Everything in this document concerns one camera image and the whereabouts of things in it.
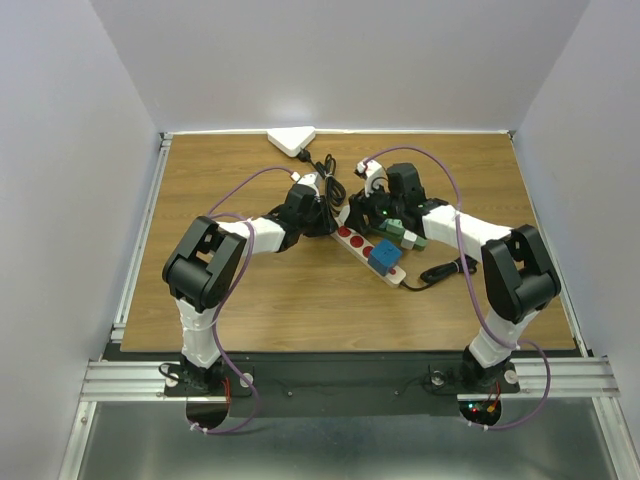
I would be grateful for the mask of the white red power strip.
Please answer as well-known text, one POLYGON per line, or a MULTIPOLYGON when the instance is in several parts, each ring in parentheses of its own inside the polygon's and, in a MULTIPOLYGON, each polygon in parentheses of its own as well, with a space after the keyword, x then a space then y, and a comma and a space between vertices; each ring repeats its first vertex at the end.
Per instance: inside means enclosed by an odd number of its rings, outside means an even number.
POLYGON ((371 243, 366 237, 357 232, 355 229, 346 225, 347 217, 349 216, 350 208, 344 207, 338 216, 335 218, 338 228, 332 234, 333 238, 343 246, 349 253, 351 253, 358 261, 364 264, 371 272, 373 272, 378 278, 382 279, 387 285, 391 287, 398 287, 400 283, 405 279, 406 272, 398 264, 395 268, 386 276, 381 276, 376 273, 368 264, 367 257, 370 251, 377 244, 371 243))

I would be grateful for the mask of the blue socket adapter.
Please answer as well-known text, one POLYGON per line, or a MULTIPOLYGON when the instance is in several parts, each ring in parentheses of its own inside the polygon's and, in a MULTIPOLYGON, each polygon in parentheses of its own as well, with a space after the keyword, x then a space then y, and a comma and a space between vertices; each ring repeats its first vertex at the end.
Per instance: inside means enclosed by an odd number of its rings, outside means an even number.
POLYGON ((398 264, 402 250, 387 239, 381 240, 369 253, 367 264, 379 275, 386 276, 398 264))

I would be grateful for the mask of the green power strip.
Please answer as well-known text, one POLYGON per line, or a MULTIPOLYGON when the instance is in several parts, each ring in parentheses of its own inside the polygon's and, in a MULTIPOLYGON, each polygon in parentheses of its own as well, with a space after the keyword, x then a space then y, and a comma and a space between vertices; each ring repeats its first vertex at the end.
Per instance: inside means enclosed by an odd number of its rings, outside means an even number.
POLYGON ((385 219, 379 225, 371 225, 374 234, 383 237, 405 250, 423 251, 427 240, 405 228, 399 219, 385 219))

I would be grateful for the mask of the white square charger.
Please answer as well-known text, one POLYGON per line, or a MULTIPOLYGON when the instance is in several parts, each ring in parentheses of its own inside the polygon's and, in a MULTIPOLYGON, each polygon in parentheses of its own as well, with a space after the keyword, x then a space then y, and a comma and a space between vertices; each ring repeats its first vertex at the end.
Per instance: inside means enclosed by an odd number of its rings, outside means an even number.
POLYGON ((414 248, 417 240, 417 235, 414 232, 405 230, 401 238, 401 247, 406 250, 414 248))

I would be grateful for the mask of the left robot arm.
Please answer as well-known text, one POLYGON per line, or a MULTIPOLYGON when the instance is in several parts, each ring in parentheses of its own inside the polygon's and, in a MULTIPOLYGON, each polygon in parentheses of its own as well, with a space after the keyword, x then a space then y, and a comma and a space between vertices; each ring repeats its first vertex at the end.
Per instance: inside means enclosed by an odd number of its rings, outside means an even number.
POLYGON ((289 189, 283 204, 261 217, 231 223, 197 217, 162 270, 182 326, 181 372, 173 377, 199 393, 215 392, 223 381, 213 333, 216 315, 250 258, 284 252, 302 236, 326 236, 336 229, 326 197, 302 182, 289 189))

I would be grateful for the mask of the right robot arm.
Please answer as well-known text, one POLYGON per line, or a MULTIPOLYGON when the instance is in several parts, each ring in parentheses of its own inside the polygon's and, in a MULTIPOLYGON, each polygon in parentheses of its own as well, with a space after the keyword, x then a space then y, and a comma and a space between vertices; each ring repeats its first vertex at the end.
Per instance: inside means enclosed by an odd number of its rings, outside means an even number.
POLYGON ((363 189, 349 199, 346 227, 365 234, 393 220, 405 232, 457 249, 460 269, 481 264, 490 308, 465 348, 460 378, 472 390, 491 384, 519 346, 524 329, 561 292, 557 271, 539 231, 528 224, 510 228, 464 214, 429 198, 411 163, 388 168, 367 158, 355 168, 363 189))

